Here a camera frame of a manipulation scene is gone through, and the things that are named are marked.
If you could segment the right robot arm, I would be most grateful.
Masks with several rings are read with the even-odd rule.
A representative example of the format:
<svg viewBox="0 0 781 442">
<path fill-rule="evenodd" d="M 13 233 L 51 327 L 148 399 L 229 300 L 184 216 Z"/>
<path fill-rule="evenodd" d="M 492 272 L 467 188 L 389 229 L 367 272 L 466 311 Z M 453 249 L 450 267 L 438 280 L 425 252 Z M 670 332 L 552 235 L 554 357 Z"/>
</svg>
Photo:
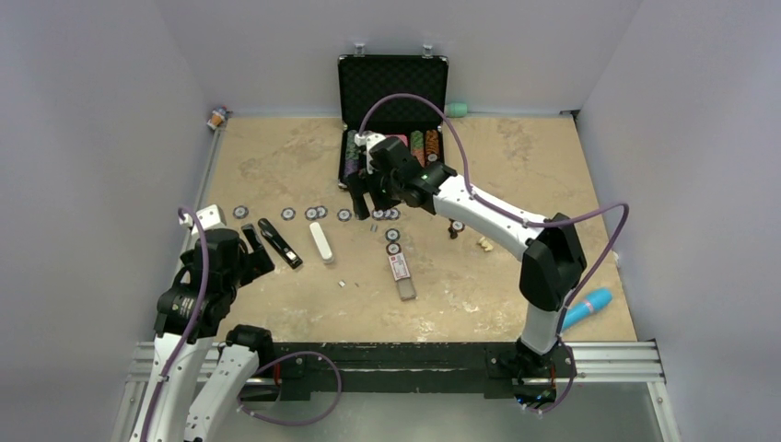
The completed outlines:
<svg viewBox="0 0 781 442">
<path fill-rule="evenodd" d="M 520 263 L 519 292 L 528 303 L 516 354 L 507 366 L 524 376 L 550 374 L 560 344 L 565 301 L 587 267 L 570 219 L 523 211 L 480 194 L 466 176 L 440 161 L 422 166 L 397 137 L 355 134 L 364 168 L 347 176 L 358 218 L 404 204 L 460 222 L 508 251 Z"/>
</svg>

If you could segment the staple box with clear lid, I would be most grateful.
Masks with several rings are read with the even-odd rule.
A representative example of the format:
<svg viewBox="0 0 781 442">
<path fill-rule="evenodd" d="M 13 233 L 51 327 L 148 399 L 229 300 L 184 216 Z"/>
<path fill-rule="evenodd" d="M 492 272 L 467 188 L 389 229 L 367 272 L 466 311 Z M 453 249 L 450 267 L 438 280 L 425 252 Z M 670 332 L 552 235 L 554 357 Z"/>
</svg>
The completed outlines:
<svg viewBox="0 0 781 442">
<path fill-rule="evenodd" d="M 415 299 L 417 294 L 404 255 L 396 253 L 389 256 L 388 259 L 400 300 L 408 301 Z"/>
</svg>

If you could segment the black stapler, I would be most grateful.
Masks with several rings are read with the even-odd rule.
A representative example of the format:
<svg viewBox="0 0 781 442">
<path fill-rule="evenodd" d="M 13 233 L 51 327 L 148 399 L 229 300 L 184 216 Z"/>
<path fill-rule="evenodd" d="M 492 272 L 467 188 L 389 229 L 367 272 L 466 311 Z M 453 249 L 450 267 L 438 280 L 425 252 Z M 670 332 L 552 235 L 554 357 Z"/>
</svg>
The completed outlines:
<svg viewBox="0 0 781 442">
<path fill-rule="evenodd" d="M 291 269 L 296 270 L 303 264 L 303 260 L 282 237 L 270 220 L 264 217 L 260 218 L 258 220 L 258 228 L 261 230 L 262 237 Z"/>
</svg>

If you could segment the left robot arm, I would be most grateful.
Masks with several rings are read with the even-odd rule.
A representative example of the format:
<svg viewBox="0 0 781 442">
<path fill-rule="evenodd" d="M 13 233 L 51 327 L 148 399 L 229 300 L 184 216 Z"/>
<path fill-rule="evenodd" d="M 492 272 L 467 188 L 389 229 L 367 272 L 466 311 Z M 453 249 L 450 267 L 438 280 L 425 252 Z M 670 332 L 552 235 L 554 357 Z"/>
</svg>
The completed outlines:
<svg viewBox="0 0 781 442">
<path fill-rule="evenodd" d="M 172 286 L 157 301 L 152 368 L 132 441 L 214 439 L 237 408 L 244 382 L 274 367 L 271 332 L 238 325 L 227 333 L 208 380 L 199 382 L 239 289 L 274 269 L 255 227 L 210 228 L 181 261 Z"/>
</svg>

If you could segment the white stapler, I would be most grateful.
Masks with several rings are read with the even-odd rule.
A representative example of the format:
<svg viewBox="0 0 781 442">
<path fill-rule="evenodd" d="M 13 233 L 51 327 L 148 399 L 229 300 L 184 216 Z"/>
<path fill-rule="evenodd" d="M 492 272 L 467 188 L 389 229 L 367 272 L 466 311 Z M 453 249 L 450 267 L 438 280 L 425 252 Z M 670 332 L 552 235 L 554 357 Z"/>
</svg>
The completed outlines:
<svg viewBox="0 0 781 442">
<path fill-rule="evenodd" d="M 334 261 L 333 250 L 321 224 L 319 222 L 311 222 L 309 231 L 322 261 L 326 264 L 332 263 Z"/>
</svg>

